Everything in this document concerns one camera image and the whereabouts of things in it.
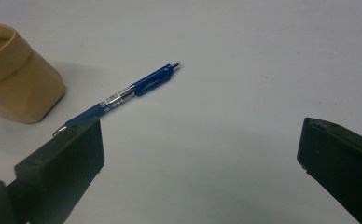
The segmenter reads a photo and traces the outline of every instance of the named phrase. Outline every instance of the pen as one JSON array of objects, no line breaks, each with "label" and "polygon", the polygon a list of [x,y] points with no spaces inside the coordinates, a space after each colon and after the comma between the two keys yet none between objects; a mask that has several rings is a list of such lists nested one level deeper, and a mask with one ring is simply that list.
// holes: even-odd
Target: pen
[{"label": "pen", "polygon": [[125,90],[115,93],[114,95],[106,98],[99,104],[92,106],[82,114],[76,116],[73,119],[68,120],[67,122],[65,122],[64,125],[62,125],[58,130],[56,130],[56,132],[52,136],[55,136],[56,134],[64,131],[68,127],[77,125],[78,123],[82,122],[85,119],[99,118],[105,113],[109,112],[110,110],[113,110],[115,107],[123,104],[127,100],[130,100],[135,95],[142,96],[147,92],[154,90],[161,84],[170,80],[172,74],[174,73],[174,70],[179,68],[180,65],[181,63],[177,62],[174,64],[167,64],[163,66],[158,71],[133,83]]}]

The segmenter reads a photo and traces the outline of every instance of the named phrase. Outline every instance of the pen clip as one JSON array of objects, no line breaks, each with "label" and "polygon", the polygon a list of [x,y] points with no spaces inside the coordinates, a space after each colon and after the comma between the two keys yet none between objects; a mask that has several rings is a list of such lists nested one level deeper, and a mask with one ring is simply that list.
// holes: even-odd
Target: pen clip
[{"label": "pen clip", "polygon": [[154,90],[161,84],[170,80],[173,71],[174,69],[172,68],[172,66],[167,64],[166,66],[162,67],[151,75],[144,77],[143,79],[134,83],[134,94],[137,96],[142,96],[147,92]]}]

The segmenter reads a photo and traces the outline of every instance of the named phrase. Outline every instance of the transparent pen barrel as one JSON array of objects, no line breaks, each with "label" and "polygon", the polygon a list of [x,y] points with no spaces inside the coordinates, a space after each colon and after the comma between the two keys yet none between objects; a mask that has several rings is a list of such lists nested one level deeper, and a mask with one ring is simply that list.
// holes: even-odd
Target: transparent pen barrel
[{"label": "transparent pen barrel", "polygon": [[134,96],[134,86],[130,86],[123,91],[120,91],[100,103],[100,106],[104,108],[105,112],[108,112],[115,107],[123,104],[125,101],[131,99]]}]

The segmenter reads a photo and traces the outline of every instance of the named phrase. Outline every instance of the white surface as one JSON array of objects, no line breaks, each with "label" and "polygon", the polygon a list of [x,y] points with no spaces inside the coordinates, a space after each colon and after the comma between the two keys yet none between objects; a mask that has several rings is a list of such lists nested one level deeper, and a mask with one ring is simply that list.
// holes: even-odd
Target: white surface
[{"label": "white surface", "polygon": [[362,135],[362,1],[0,0],[61,74],[39,123],[0,119],[0,179],[66,120],[157,68],[102,118],[105,166],[66,223],[356,223],[297,162],[305,117]]}]

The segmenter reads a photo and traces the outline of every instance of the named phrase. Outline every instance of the tan container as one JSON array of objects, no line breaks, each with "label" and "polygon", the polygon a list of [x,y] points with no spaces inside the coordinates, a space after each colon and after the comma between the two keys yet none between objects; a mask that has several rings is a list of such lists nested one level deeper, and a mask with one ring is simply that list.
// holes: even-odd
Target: tan container
[{"label": "tan container", "polygon": [[39,122],[63,94],[59,73],[15,29],[0,24],[0,117]]}]

